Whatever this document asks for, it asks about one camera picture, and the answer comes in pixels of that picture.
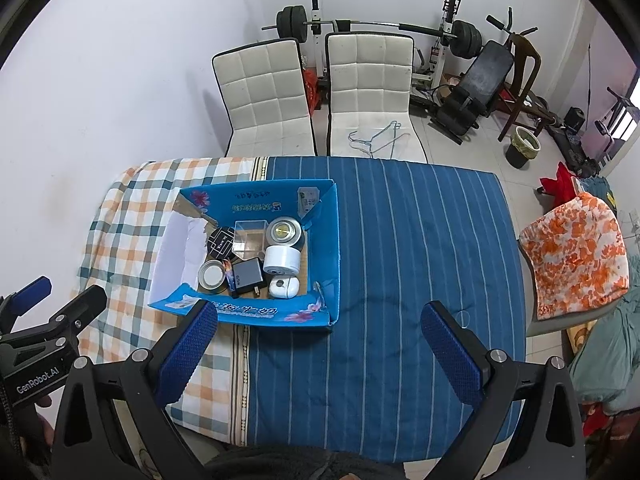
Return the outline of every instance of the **tape roll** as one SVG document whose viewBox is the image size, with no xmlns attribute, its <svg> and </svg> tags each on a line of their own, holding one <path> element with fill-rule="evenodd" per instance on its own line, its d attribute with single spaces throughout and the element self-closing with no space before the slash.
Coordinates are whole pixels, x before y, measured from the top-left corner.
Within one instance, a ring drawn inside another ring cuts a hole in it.
<svg viewBox="0 0 640 480">
<path fill-rule="evenodd" d="M 290 216 L 276 218 L 267 226 L 265 236 L 269 245 L 286 245 L 299 251 L 305 245 L 300 222 Z"/>
<path fill-rule="evenodd" d="M 271 245 L 264 252 L 262 269 L 277 276 L 297 276 L 300 272 L 299 250 L 283 245 Z"/>
</svg>

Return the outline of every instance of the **plaid blanket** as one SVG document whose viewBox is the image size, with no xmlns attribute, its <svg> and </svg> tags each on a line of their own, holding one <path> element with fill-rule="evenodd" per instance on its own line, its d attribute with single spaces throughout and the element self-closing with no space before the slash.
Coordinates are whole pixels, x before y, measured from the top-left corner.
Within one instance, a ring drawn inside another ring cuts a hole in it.
<svg viewBox="0 0 640 480">
<path fill-rule="evenodd" d="M 95 363 L 151 348 L 178 317 L 147 308 L 152 268 L 178 190 L 262 179 L 260 158 L 199 158 L 150 162 L 114 182 L 92 222 L 78 272 L 79 294 L 97 283 L 107 309 L 80 336 Z M 248 329 L 220 324 L 183 396 L 167 407 L 182 426 L 224 442 L 246 444 Z"/>
</svg>

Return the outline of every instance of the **cable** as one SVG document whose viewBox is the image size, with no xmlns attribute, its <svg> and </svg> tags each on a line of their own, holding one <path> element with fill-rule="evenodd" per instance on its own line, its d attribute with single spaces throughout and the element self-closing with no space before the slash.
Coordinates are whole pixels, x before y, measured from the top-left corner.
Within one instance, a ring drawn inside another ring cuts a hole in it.
<svg viewBox="0 0 640 480">
<path fill-rule="evenodd" d="M 449 83 L 443 83 L 443 84 L 441 84 L 441 85 L 436 86 L 436 88 L 430 88 L 430 89 L 428 89 L 428 90 L 425 90 L 425 92 L 430 92 L 430 93 L 431 93 L 431 98 L 433 99 L 433 93 L 434 93 L 437 89 L 439 89 L 439 88 L 443 88 L 443 87 L 445 87 L 445 86 L 447 86 L 447 87 L 449 87 L 449 89 L 451 89 L 451 88 L 453 88 L 455 85 L 451 85 L 451 84 L 449 84 Z"/>
<path fill-rule="evenodd" d="M 584 126 L 585 131 L 589 127 L 589 108 L 591 108 L 591 43 L 589 44 L 587 53 L 589 57 L 589 92 L 587 94 L 587 122 Z"/>
</svg>

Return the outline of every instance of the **white chair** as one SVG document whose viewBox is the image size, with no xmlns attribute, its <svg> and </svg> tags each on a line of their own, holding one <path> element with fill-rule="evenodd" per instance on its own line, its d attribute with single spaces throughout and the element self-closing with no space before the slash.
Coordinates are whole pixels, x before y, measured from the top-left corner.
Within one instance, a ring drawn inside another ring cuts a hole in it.
<svg viewBox="0 0 640 480">
<path fill-rule="evenodd" d="M 212 65 L 233 129 L 225 156 L 317 155 L 296 40 L 221 52 Z"/>
<path fill-rule="evenodd" d="M 350 140 L 350 134 L 352 139 L 369 140 L 391 121 L 397 121 L 401 124 L 398 140 L 380 149 L 374 157 L 427 162 L 409 118 L 413 59 L 414 39 L 410 36 L 378 32 L 327 35 L 329 155 L 369 156 L 355 147 L 364 145 Z M 372 149 L 393 138 L 393 131 L 387 130 L 375 139 Z"/>
</svg>

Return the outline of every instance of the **white tape roll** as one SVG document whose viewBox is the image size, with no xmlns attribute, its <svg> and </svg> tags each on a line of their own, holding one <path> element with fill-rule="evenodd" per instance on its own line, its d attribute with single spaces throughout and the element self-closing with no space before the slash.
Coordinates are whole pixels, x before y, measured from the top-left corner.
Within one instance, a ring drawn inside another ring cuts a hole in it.
<svg viewBox="0 0 640 480">
<path fill-rule="evenodd" d="M 300 272 L 300 251 L 284 245 L 270 245 L 264 252 L 264 272 L 277 276 L 297 276 Z"/>
</svg>

